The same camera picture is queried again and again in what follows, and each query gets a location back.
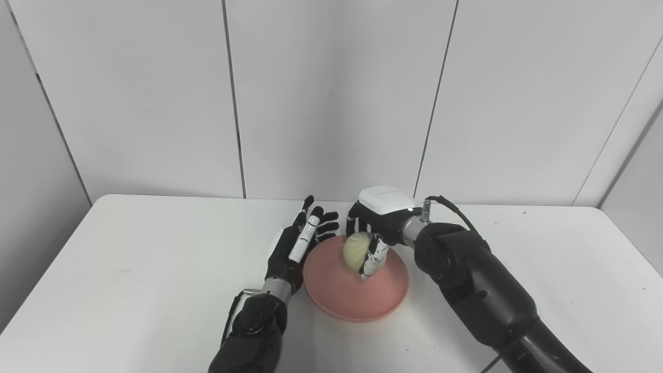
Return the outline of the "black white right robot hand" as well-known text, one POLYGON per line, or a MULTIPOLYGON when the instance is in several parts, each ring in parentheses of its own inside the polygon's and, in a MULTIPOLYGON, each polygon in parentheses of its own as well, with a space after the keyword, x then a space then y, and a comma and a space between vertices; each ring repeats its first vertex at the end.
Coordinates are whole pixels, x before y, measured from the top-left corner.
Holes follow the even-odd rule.
POLYGON ((425 226, 422 206, 394 186, 374 186, 360 191, 347 214, 345 235, 351 249, 344 250, 346 264, 362 279, 386 264, 389 250, 400 244, 414 248, 425 226))

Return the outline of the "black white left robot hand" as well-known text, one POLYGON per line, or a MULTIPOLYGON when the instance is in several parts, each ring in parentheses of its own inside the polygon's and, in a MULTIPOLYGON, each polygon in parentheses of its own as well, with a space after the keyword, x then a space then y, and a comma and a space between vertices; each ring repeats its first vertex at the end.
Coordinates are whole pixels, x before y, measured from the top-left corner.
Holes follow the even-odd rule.
POLYGON ((300 212, 291 225, 285 227, 268 258, 263 293, 287 300, 303 284, 303 269, 313 248, 337 236, 339 214, 314 206, 312 195, 305 198, 300 212))

